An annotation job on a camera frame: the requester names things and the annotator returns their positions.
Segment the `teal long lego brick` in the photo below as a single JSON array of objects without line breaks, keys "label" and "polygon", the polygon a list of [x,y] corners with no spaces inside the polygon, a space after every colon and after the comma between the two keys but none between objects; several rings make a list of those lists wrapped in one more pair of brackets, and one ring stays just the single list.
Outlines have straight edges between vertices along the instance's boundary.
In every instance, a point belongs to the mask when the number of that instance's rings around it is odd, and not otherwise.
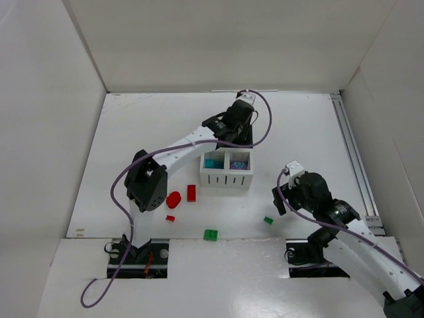
[{"label": "teal long lego brick", "polygon": [[214,169],[223,169],[224,168],[224,162],[223,161],[218,161],[218,160],[214,160],[215,161],[215,168]]}]

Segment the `small teal lego brick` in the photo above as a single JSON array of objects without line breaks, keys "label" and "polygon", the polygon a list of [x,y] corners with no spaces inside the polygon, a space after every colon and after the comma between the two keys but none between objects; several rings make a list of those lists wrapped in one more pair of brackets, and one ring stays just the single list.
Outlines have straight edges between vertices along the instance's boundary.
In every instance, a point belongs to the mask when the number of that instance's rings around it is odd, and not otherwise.
[{"label": "small teal lego brick", "polygon": [[214,169],[215,168],[215,161],[213,159],[205,159],[205,168]]}]

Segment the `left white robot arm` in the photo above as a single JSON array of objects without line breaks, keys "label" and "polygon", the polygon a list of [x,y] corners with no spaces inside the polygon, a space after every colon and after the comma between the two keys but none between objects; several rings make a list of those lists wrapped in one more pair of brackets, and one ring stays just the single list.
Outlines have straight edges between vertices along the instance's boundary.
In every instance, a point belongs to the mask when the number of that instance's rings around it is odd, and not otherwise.
[{"label": "left white robot arm", "polygon": [[189,161],[228,143],[240,144],[250,136],[253,100],[238,98],[223,113],[202,122],[193,132],[170,145],[170,150],[141,161],[127,173],[127,197],[141,213],[165,202],[168,178]]}]

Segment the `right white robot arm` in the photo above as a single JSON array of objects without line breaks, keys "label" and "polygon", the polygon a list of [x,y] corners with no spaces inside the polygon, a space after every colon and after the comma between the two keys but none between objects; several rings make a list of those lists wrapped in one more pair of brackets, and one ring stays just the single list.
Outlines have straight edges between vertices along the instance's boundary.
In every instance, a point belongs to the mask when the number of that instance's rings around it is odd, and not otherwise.
[{"label": "right white robot arm", "polygon": [[382,248],[360,214],[335,199],[318,173],[284,168],[272,190],[279,214],[287,211],[319,226],[307,238],[308,262],[329,262],[367,290],[386,317],[423,316],[423,278]]}]

